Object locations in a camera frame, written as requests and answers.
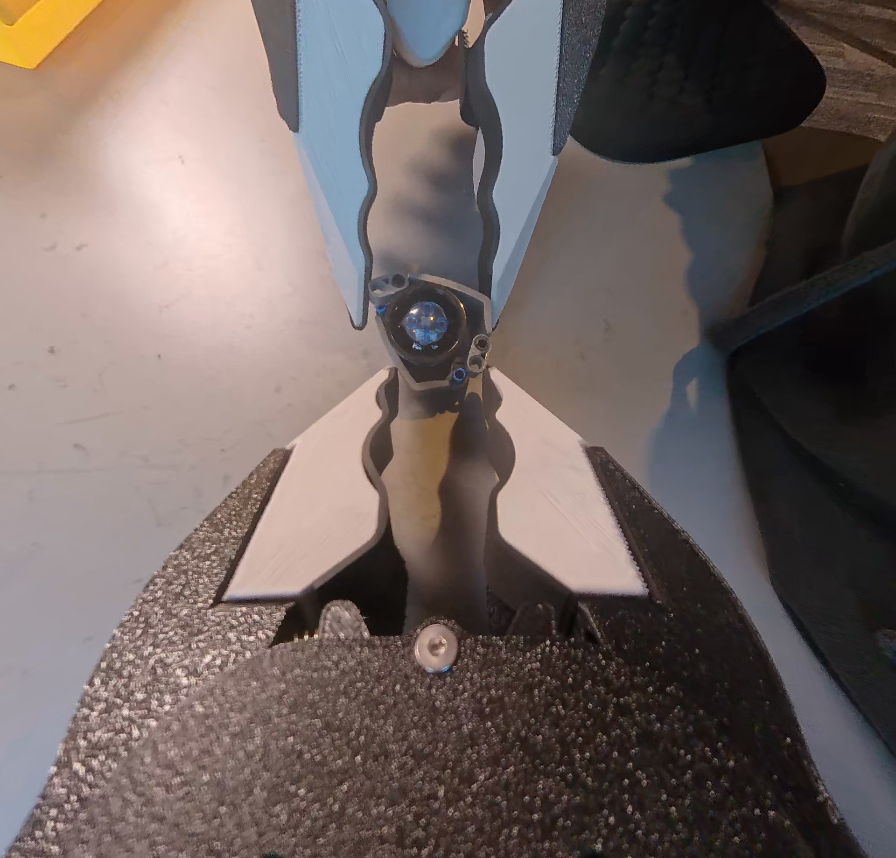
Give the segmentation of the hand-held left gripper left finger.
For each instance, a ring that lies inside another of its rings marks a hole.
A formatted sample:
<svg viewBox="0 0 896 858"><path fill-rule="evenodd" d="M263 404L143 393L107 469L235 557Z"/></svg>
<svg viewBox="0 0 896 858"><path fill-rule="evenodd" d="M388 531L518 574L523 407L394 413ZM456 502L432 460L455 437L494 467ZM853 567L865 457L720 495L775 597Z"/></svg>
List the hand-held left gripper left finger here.
<svg viewBox="0 0 896 858"><path fill-rule="evenodd" d="M224 603L307 595L372 548L389 521L392 369L375 373L288 445L222 585Z"/></svg>

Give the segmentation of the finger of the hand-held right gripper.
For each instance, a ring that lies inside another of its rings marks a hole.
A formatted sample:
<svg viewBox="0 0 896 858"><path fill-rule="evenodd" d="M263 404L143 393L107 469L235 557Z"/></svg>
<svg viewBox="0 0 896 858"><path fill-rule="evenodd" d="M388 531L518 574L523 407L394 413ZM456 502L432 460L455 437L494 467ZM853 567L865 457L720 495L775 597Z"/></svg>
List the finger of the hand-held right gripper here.
<svg viewBox="0 0 896 858"><path fill-rule="evenodd" d="M564 0L507 0L476 42L479 290L497 323L557 165Z"/></svg>
<svg viewBox="0 0 896 858"><path fill-rule="evenodd" d="M326 255L355 329L367 322L376 194L373 128L392 52L383 0L295 0L299 160Z"/></svg>

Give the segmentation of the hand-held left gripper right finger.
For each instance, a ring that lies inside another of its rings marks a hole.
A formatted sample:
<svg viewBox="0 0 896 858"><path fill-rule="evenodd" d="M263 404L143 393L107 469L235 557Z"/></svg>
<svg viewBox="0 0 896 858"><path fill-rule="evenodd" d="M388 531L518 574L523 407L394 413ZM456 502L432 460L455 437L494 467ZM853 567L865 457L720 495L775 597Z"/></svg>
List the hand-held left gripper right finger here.
<svg viewBox="0 0 896 858"><path fill-rule="evenodd" d="M499 482L487 576L502 599L646 597L648 587L580 435L497 369L489 428Z"/></svg>

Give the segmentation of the grey angled toy frame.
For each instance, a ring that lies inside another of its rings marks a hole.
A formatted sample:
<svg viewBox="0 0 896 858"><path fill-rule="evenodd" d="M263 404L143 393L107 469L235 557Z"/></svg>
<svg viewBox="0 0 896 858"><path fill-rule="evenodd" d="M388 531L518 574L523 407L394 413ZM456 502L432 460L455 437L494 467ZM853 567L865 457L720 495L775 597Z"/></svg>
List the grey angled toy frame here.
<svg viewBox="0 0 896 858"><path fill-rule="evenodd" d="M377 312L384 309L396 294L408 292L415 286L444 289L462 304L468 339L468 346L462 348L462 358L471 374L469 380L481 375L487 368L487 357L491 351L493 326L490 300L455 281L434 275L393 273L372 280L367 287L376 317Z"/></svg>

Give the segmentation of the grey desk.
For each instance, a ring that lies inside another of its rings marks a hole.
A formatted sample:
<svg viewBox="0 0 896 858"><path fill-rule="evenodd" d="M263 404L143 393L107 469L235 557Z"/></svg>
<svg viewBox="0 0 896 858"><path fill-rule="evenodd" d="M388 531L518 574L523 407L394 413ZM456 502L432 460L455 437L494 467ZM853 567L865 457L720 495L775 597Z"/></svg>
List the grey desk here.
<svg viewBox="0 0 896 858"><path fill-rule="evenodd" d="M658 166L569 143L500 371L603 446L728 579L829 791L891 856L894 761L770 586L703 326L748 296L763 149ZM2 66L2 851L149 577L385 364L354 331L249 0L106 0Z"/></svg>

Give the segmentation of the person's right hand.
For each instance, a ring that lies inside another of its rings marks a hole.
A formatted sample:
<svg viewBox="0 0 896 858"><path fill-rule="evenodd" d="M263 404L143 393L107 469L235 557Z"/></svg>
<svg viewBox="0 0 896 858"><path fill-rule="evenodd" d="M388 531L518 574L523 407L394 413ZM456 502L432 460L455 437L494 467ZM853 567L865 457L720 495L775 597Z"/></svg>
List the person's right hand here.
<svg viewBox="0 0 896 858"><path fill-rule="evenodd" d="M460 102L465 90L464 67L464 53L457 45L451 45L435 63L423 68L394 54L386 106Z"/></svg>

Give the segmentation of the yellow plastic bin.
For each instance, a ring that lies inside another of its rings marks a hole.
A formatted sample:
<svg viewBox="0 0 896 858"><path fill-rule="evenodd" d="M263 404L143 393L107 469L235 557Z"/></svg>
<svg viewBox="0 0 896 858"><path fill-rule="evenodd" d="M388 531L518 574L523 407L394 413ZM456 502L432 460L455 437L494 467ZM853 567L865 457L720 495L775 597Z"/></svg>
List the yellow plastic bin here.
<svg viewBox="0 0 896 858"><path fill-rule="evenodd" d="M104 0L1 0L1 61L34 69Z"/></svg>

